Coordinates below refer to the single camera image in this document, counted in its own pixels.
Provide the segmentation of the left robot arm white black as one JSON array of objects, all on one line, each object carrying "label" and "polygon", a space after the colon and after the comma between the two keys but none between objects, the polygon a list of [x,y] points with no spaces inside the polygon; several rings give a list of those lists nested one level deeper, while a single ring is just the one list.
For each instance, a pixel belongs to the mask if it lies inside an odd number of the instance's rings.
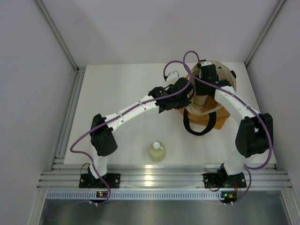
[{"label": "left robot arm white black", "polygon": [[116,151],[117,136],[121,131],[148,116],[188,106],[188,94],[193,88],[191,81],[181,77],[166,88],[155,87],[141,100],[119,112],[105,117],[94,116],[91,129],[97,129],[90,133],[93,161],[88,169],[91,184],[98,188],[105,184],[108,156]]}]

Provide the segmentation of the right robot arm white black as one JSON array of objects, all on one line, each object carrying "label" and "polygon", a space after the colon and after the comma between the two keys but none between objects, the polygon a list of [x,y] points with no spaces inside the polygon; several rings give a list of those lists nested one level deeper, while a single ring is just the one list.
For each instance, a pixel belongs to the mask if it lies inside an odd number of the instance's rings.
[{"label": "right robot arm white black", "polygon": [[242,179],[244,169],[254,169],[247,163],[258,155],[268,152],[265,163],[257,169],[269,162],[273,147],[273,118],[268,113],[262,114],[253,109],[238,96],[234,74],[229,72],[228,78],[222,78],[218,73],[225,66],[218,66],[212,61],[202,61],[197,66],[199,73],[194,76],[196,94],[214,99],[239,126],[235,138],[236,149],[217,170],[220,185],[230,187]]}]

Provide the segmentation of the tan canvas tote bag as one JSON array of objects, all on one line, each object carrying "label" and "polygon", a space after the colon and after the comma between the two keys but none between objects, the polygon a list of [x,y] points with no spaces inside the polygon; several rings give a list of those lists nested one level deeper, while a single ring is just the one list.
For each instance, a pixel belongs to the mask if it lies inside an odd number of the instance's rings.
[{"label": "tan canvas tote bag", "polygon": [[236,74],[224,64],[217,61],[210,61],[212,65],[201,67],[197,63],[191,72],[194,75],[191,83],[194,89],[189,93],[190,104],[179,109],[183,114],[183,124],[185,129],[196,136],[202,136],[210,132],[213,128],[221,129],[230,113],[210,95],[207,96],[203,107],[193,106],[193,96],[196,96],[195,80],[200,78],[205,82],[218,87],[223,85],[232,86],[236,90]]}]

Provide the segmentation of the beige cap cream bottle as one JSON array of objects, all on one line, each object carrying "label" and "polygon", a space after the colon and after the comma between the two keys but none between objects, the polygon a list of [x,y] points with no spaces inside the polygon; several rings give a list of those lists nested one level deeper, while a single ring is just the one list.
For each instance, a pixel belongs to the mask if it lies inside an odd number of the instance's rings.
[{"label": "beige cap cream bottle", "polygon": [[193,106],[194,107],[203,107],[205,105],[207,95],[205,96],[193,96]]}]

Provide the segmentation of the green pump bottle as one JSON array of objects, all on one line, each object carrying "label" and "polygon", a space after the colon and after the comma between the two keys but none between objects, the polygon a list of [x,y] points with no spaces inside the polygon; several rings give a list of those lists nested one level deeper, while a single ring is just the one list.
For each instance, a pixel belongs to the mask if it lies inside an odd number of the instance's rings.
[{"label": "green pump bottle", "polygon": [[149,146],[148,153],[152,162],[160,163],[165,158],[165,146],[161,142],[155,141]]}]

